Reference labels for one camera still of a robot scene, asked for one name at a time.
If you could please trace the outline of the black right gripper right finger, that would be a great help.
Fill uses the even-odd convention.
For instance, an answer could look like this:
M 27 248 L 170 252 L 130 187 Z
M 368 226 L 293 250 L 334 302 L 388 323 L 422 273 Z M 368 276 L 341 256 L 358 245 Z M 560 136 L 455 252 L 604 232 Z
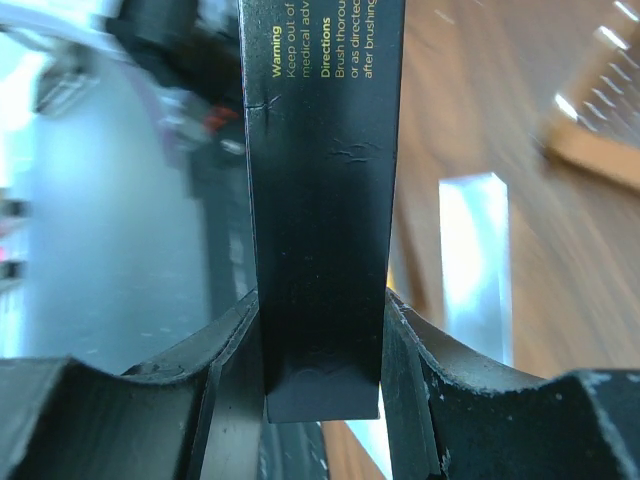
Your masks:
M 397 479 L 635 479 L 639 374 L 542 379 L 385 301 L 382 395 Z

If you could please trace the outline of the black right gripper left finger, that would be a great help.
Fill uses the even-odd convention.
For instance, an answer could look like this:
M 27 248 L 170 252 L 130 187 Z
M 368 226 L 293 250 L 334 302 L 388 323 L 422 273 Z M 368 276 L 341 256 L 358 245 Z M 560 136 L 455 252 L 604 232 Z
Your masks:
M 5 479 L 253 479 L 264 390 L 255 293 L 121 376 L 1 363 Z

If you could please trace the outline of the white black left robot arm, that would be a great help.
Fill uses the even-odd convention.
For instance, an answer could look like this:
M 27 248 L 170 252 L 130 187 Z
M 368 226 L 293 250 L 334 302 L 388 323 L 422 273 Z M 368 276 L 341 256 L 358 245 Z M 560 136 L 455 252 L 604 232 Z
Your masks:
M 244 155 L 236 2 L 35 1 L 3 11 L 52 56 L 37 81 L 36 113 L 67 109 L 95 83 L 103 56 L 128 74 L 167 150 L 213 143 Z

